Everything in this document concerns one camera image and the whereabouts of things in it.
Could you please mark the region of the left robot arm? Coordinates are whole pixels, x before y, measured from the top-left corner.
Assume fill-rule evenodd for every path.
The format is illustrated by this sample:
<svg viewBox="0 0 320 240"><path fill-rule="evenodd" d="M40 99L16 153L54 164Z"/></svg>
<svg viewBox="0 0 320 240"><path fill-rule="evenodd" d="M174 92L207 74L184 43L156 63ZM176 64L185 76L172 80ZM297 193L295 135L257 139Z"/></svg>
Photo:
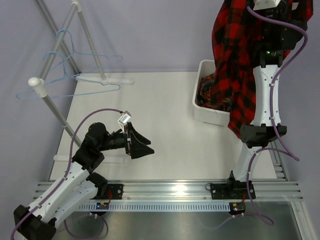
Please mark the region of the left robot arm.
<svg viewBox="0 0 320 240"><path fill-rule="evenodd" d="M154 154L150 145L131 122L112 133L103 123L93 123L65 172L35 201L14 210L14 232L27 240L51 240L60 224L83 203L112 198L108 180L95 171L105 159L104 151L124 149L131 159L138 159Z"/></svg>

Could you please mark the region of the brown plaid shirt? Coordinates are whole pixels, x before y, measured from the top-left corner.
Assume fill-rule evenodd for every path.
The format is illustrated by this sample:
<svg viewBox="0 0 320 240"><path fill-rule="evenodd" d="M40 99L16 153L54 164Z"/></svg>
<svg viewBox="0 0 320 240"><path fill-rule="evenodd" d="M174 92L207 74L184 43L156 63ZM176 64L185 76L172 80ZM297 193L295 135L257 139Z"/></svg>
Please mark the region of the brown plaid shirt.
<svg viewBox="0 0 320 240"><path fill-rule="evenodd" d="M215 82L215 74L212 73L206 77L202 77L196 94L196 103L198 106L223 112L230 112L232 108L233 98L226 98L220 103L211 102L211 89Z"/></svg>

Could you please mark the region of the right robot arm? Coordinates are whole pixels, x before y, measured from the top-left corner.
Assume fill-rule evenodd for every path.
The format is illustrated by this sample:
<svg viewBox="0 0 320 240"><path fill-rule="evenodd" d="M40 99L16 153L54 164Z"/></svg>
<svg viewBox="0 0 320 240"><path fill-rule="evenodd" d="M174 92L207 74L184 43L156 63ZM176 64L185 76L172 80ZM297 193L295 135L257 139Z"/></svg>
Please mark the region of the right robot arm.
<svg viewBox="0 0 320 240"><path fill-rule="evenodd" d="M251 123L240 128L241 153L221 193L222 199L255 199L251 174L258 155L287 133L278 101L280 74L288 66L285 52L292 51L300 40L308 41L307 22L289 16L298 5L287 0L255 0L247 4L250 15L262 21L262 40L252 48L255 114Z"/></svg>

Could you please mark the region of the red black plaid shirt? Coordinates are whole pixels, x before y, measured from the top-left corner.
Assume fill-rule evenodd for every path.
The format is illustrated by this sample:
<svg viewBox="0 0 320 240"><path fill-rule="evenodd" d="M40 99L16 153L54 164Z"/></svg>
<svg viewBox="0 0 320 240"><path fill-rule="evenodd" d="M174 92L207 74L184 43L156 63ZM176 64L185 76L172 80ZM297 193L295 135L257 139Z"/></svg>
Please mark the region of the red black plaid shirt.
<svg viewBox="0 0 320 240"><path fill-rule="evenodd" d="M211 40L214 82L206 99L214 109L230 111L228 128L239 138L242 125L254 119L256 84L253 74L266 22L251 15L251 0L225 0L213 25Z"/></svg>

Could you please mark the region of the blue hanger with red shirt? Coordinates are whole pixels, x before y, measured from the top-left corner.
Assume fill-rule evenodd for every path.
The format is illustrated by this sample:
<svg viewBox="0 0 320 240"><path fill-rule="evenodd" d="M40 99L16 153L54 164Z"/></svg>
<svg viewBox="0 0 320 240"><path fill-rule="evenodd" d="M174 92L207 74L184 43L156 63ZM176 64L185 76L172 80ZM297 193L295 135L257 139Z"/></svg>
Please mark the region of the blue hanger with red shirt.
<svg viewBox="0 0 320 240"><path fill-rule="evenodd" d="M70 42L71 42L71 53L68 53L67 54L67 57L61 57L62 61L59 62L57 65L55 65L54 67L52 67L50 70L53 70L55 68L57 68L59 65L63 65L63 74L64 74L64 78L74 78L76 79L78 76L80 76L80 79L83 80L83 81L86 81L85 80L85 77L84 77L84 74L91 74L92 72L91 71L85 71L83 73L78 73L78 74L75 74L73 76L71 75L67 75L66 73L66 69L65 69L65 62L67 60L71 60L71 58L74 56L74 55L80 55L80 56L92 56L95 63L96 63L96 69L98 70L99 74L100 74L100 80L96 80L96 82L107 82L108 81L108 77L107 77L107 74L104 73L104 67L108 67L110 65L114 65L114 64L118 64L118 63L121 63L122 60L123 60L123 57L121 55L111 55L111 56L107 56L107 55L103 55L103 54L98 54L97 51L96 51L96 48L94 46L94 43L91 39L91 37L89 36L89 39L88 39L88 43L89 43L89 46L91 48L91 53L85 53L85 52L78 52L76 51L75 49L75 45L74 45L74 42L73 42L73 37L72 37L72 34L69 30L67 29L61 29L61 30L58 30L55 34L55 39L57 40L58 37L62 34L69 34L69 37L70 37ZM103 59L106 59L106 60L110 60L112 58L114 59L117 59L117 61L114 61L114 62L110 62L106 65L102 65L101 64L101 59L100 58L103 58Z"/></svg>

